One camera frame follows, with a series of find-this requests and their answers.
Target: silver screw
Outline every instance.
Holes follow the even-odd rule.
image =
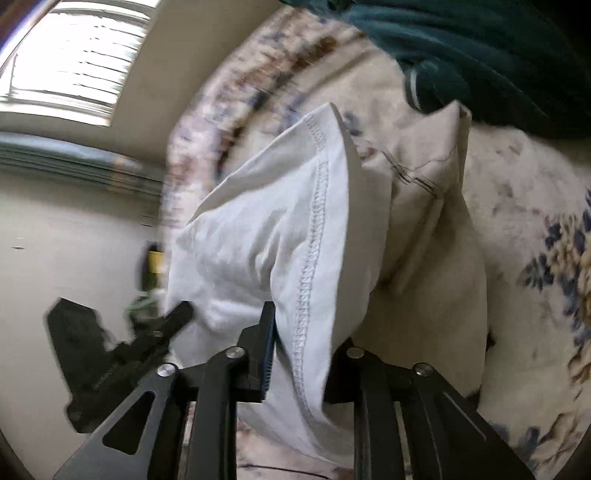
[[[414,366],[414,371],[417,375],[420,375],[421,377],[428,377],[433,373],[433,367],[426,363],[416,364]]]
[[[173,364],[162,364],[156,369],[156,373],[161,377],[170,377],[176,370],[177,368]]]
[[[226,356],[228,358],[240,358],[242,355],[244,355],[244,348],[239,346],[231,346],[226,350]]]
[[[365,351],[362,348],[356,347],[356,346],[350,346],[349,348],[347,348],[347,356],[349,358],[352,358],[353,360],[358,360],[361,357],[363,357],[365,354]]]

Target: stitching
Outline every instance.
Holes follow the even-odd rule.
[[[313,118],[305,116],[303,120],[316,144],[316,153],[319,154],[325,148],[325,138]],[[320,242],[322,240],[326,214],[326,190],[329,182],[326,153],[318,159],[317,168],[318,174],[316,176],[316,184],[314,185],[314,197],[311,205],[311,218],[308,229],[308,248],[306,261],[300,273],[300,284],[295,308],[294,340],[292,344],[295,393],[303,406],[304,415],[311,425],[317,422],[312,416],[310,406],[304,394],[304,347],[306,345],[308,325],[310,323],[310,292],[320,255]]]
[[[427,193],[433,195],[435,198],[439,198],[443,195],[441,188],[435,182],[428,179],[427,177],[415,175],[415,170],[410,170],[409,168],[397,163],[389,152],[382,151],[382,153],[386,157],[390,168],[396,175],[400,177],[404,183],[414,183],[425,190]]]

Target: window sill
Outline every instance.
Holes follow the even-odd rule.
[[[27,105],[26,103],[0,102],[0,112],[25,113],[27,115],[52,116],[72,120],[83,124],[96,125],[98,127],[109,127],[111,120],[89,113],[74,112],[61,108],[54,108],[43,105]]]

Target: floral bedspread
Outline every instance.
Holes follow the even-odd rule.
[[[387,150],[391,127],[418,115],[395,62],[363,34],[286,7],[219,67],[171,135],[167,252],[221,179],[327,101],[362,158]],[[479,411],[538,479],[556,474],[591,423],[590,160],[591,142],[550,144],[485,125],[470,133],[463,194],[485,257],[496,342]],[[239,431],[238,459],[242,479],[343,477],[248,429]]]

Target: window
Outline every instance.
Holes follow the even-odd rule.
[[[61,1],[2,72],[0,111],[109,125],[159,1]]]

